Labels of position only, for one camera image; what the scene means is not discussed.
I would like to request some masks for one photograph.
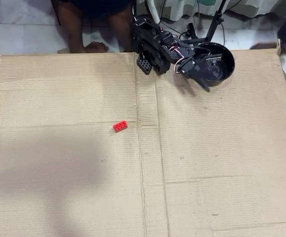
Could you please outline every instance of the lego brick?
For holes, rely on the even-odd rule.
[[[113,130],[115,132],[120,132],[121,130],[123,130],[127,127],[128,127],[128,125],[127,125],[126,121],[121,121],[121,122],[118,122],[118,123],[113,125]]]

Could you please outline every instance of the cardboard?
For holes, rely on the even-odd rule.
[[[132,53],[0,56],[0,237],[286,237],[285,77],[233,54],[210,93]]]

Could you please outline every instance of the leg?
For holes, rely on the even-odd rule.
[[[131,52],[131,5],[123,11],[110,14],[108,22],[125,52]]]
[[[59,18],[69,38],[71,53],[104,53],[107,47],[103,43],[92,42],[86,48],[82,38],[82,12],[71,2],[59,1]]]

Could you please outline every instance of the bare foot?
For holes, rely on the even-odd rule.
[[[104,43],[91,42],[85,47],[86,53],[106,53],[108,47]]]

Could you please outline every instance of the white floor tile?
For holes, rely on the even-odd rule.
[[[102,42],[109,47],[109,52],[122,52],[117,38],[113,35],[109,27],[93,27],[91,41]]]
[[[24,25],[0,24],[0,54],[20,54],[24,47]]]
[[[23,53],[57,53],[67,47],[59,26],[25,25]]]
[[[57,25],[50,0],[0,0],[0,23]]]
[[[225,30],[225,46],[229,49],[249,49],[256,43],[276,40],[277,37],[272,30]],[[212,41],[223,44],[222,29],[217,29]]]
[[[0,54],[57,53],[66,47],[59,26],[0,24]]]

